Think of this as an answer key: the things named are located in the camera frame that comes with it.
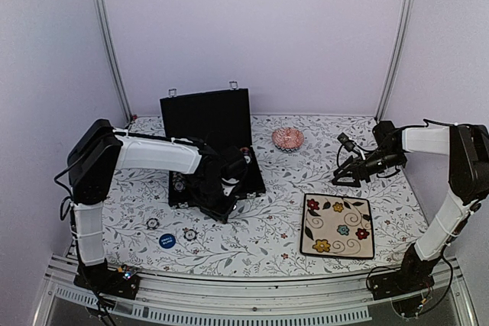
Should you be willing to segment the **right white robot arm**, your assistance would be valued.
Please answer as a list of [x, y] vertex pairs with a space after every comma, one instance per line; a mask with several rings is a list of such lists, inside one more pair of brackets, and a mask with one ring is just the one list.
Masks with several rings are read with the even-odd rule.
[[334, 171], [332, 184], [359, 187], [386, 169], [405, 167], [409, 153], [443, 155], [449, 160], [444, 201], [426, 232], [405, 253], [403, 261], [409, 265], [395, 276], [395, 286], [401, 292], [412, 292], [425, 278], [420, 264], [437, 262], [443, 249], [487, 198], [488, 129], [482, 124], [426, 119], [421, 125], [402, 127], [392, 121], [380, 121], [372, 133], [377, 146], [367, 152], [346, 134], [338, 136], [341, 146], [351, 155]]

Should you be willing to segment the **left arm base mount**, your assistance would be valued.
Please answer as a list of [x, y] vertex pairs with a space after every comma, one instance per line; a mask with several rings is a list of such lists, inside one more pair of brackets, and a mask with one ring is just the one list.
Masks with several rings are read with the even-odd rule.
[[94, 293], [135, 300], [141, 277], [131, 270], [111, 270], [106, 261], [94, 266], [78, 265], [73, 281], [75, 286]]

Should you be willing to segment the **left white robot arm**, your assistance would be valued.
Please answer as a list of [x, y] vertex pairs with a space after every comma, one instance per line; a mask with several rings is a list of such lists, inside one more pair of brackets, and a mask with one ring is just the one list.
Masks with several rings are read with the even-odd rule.
[[218, 151], [201, 140], [133, 134], [112, 127], [106, 119], [95, 121], [71, 150], [66, 168], [53, 178], [59, 185], [62, 176], [68, 177], [63, 188], [71, 202], [72, 233], [85, 280], [98, 291], [108, 290], [114, 282], [112, 271], [102, 265], [102, 208], [117, 170], [180, 173], [191, 205], [225, 222], [250, 163], [246, 151], [234, 146]]

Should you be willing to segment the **black poker case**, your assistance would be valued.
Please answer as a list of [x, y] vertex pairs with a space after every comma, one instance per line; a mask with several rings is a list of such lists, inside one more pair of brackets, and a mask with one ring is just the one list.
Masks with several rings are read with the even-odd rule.
[[217, 152], [229, 147], [244, 149], [251, 162], [235, 195], [252, 199], [266, 192], [253, 149], [251, 111], [247, 89], [218, 90], [160, 99], [167, 137], [202, 140]]

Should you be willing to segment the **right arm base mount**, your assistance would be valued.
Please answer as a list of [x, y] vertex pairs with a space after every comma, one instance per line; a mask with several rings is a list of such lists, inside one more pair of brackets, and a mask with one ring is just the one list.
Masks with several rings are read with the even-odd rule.
[[403, 318], [415, 318], [421, 314], [434, 284], [431, 275], [412, 277], [410, 274], [403, 274], [401, 270], [388, 269], [386, 266], [373, 268], [366, 278], [366, 287], [374, 300], [399, 297], [391, 305]]

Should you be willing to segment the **blue small blind button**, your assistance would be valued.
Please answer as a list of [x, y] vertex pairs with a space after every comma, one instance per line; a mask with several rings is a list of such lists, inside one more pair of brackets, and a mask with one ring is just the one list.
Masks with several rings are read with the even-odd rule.
[[176, 238], [173, 234], [163, 234], [160, 236], [158, 243], [163, 249], [170, 249], [175, 246]]

